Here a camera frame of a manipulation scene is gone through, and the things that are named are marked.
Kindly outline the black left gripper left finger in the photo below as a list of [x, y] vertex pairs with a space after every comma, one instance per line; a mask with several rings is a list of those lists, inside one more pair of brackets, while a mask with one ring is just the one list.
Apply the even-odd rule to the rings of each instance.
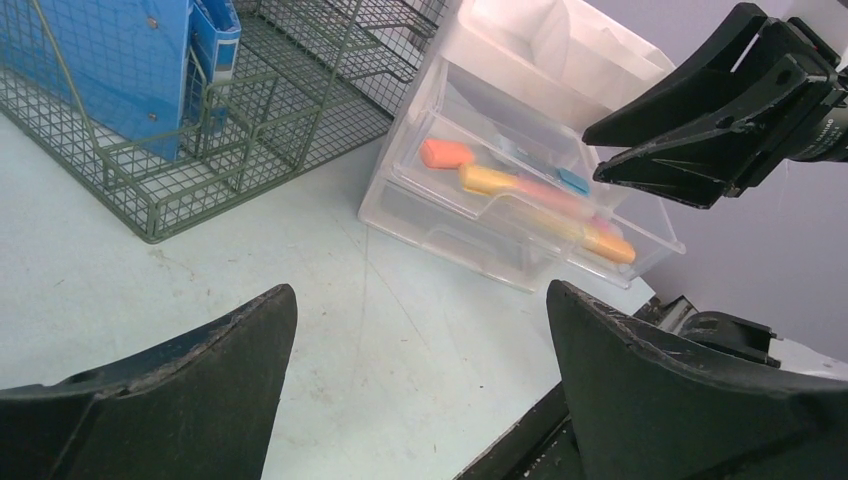
[[5, 479], [258, 479], [293, 350], [294, 289], [54, 385], [1, 393]]

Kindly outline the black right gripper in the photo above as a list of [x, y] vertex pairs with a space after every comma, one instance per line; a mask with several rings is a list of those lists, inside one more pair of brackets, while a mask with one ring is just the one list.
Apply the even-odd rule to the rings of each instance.
[[621, 150], [594, 180], [709, 209], [760, 185], [784, 159], [845, 163], [839, 54], [797, 17], [767, 19], [737, 4], [673, 72], [588, 127], [586, 144]]

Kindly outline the pink highlighter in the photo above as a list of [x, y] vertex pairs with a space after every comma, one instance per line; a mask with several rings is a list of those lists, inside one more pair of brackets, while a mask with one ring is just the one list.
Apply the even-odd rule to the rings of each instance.
[[606, 232], [606, 233], [608, 233], [610, 235], [614, 235], [618, 238], [623, 237], [622, 229], [617, 224], [610, 221], [609, 219], [595, 216], [591, 219], [590, 223], [591, 223], [592, 226], [597, 228], [599, 231]]

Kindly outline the orange highlighter with yellow cap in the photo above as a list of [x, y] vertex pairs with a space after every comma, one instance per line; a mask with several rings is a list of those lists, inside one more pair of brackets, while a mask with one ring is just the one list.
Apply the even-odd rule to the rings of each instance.
[[526, 176], [517, 176], [474, 163], [461, 165], [458, 175], [462, 187], [472, 193], [487, 196], [520, 194], [575, 219], [588, 220], [596, 213], [588, 201], [582, 200], [576, 194]]

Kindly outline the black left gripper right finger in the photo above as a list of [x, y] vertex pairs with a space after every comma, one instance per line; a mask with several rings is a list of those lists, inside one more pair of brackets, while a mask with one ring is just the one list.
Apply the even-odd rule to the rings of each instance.
[[590, 479], [843, 479], [847, 385], [712, 350], [555, 280], [546, 305]]

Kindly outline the blue highlighter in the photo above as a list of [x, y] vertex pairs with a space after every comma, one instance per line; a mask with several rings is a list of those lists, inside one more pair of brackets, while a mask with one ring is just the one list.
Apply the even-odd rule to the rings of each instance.
[[528, 152], [519, 144], [503, 135], [498, 135], [496, 137], [496, 143], [505, 153], [512, 155], [541, 174], [555, 179], [557, 182], [578, 195], [583, 197], [590, 196], [589, 183], [583, 177], [573, 173], [571, 170], [556, 166], [549, 160], [542, 160], [540, 157]]

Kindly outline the blue folder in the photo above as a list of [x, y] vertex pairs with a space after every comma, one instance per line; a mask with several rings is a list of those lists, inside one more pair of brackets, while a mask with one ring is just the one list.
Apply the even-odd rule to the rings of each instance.
[[4, 1], [1, 64], [173, 161], [193, 10], [191, 1]]
[[241, 23], [232, 1], [192, 1], [184, 122], [201, 120], [206, 88], [233, 79]]

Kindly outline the white plastic drawer organizer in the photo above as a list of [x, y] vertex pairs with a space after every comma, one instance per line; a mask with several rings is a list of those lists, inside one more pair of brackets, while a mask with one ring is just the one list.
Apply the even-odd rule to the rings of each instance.
[[[359, 209], [367, 225], [525, 291], [572, 265], [617, 287], [684, 252], [663, 202], [593, 178], [582, 136], [673, 70], [656, 46], [584, 1], [457, 1], [394, 121]], [[496, 143], [503, 135], [583, 177], [583, 197]], [[520, 194], [466, 191], [458, 169], [426, 167], [428, 138], [468, 145], [474, 164], [576, 194], [623, 231], [632, 264], [606, 260], [528, 217], [562, 215]]]

